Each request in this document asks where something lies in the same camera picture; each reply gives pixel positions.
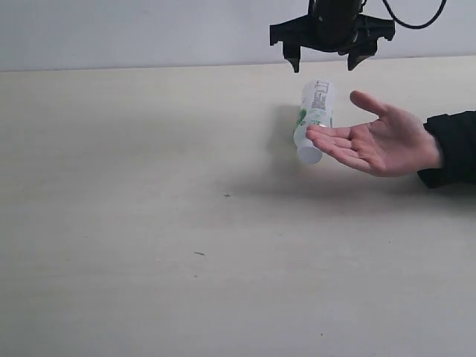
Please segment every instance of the plastic bottle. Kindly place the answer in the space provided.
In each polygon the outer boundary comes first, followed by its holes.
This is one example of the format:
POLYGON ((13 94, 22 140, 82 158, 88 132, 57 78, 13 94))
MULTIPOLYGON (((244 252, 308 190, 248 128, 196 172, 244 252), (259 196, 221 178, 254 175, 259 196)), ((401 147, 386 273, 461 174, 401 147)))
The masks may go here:
POLYGON ((322 159, 322 152, 306 138, 306 130, 311 124, 332 128, 334 100, 335 87, 327 80, 314 80, 304 87, 294 133, 297 157, 303 164, 317 164, 322 159))

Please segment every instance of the palm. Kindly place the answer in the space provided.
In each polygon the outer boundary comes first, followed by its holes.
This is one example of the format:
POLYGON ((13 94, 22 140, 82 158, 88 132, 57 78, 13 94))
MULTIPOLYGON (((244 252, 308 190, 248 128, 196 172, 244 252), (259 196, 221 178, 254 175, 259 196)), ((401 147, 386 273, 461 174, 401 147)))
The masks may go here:
POLYGON ((310 127, 315 146, 343 164, 375 176, 402 176, 432 166, 435 141, 411 113, 361 92, 351 100, 379 119, 350 128, 310 127))

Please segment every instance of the white wall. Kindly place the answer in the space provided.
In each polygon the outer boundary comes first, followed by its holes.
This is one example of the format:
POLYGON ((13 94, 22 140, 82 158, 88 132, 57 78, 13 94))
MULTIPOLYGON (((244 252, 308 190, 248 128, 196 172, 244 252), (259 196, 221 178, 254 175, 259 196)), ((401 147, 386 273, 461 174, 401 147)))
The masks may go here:
MULTIPOLYGON (((440 0, 391 3, 420 23, 440 0)), ((307 0, 0 0, 0 71, 281 62, 268 27, 306 10, 307 0)), ((366 13, 387 17, 380 0, 366 13)), ((476 54, 475 13, 476 1, 450 0, 431 28, 381 41, 379 57, 476 54)))

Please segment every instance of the white bottle cap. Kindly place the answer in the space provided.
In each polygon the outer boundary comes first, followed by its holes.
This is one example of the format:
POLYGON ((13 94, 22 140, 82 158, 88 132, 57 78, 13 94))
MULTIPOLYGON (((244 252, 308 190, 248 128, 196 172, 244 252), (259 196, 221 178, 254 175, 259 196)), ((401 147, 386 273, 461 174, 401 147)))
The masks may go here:
POLYGON ((297 157, 305 165, 317 164, 322 159, 322 152, 309 139, 302 140, 297 146, 297 157))

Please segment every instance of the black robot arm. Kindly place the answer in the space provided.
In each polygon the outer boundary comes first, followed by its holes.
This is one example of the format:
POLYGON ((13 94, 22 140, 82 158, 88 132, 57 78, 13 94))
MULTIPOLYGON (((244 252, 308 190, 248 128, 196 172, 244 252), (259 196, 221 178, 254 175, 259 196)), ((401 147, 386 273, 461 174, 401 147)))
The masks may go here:
POLYGON ((367 0, 309 0, 308 13, 300 18, 270 27, 271 46, 283 43, 283 55, 296 73, 299 72, 300 48, 349 55, 347 67, 352 71, 360 62, 377 52, 382 37, 391 41, 395 36, 395 22, 420 29, 431 25, 442 13, 442 0, 437 14, 424 25, 408 25, 398 19, 387 0, 382 0, 391 20, 361 14, 367 0))

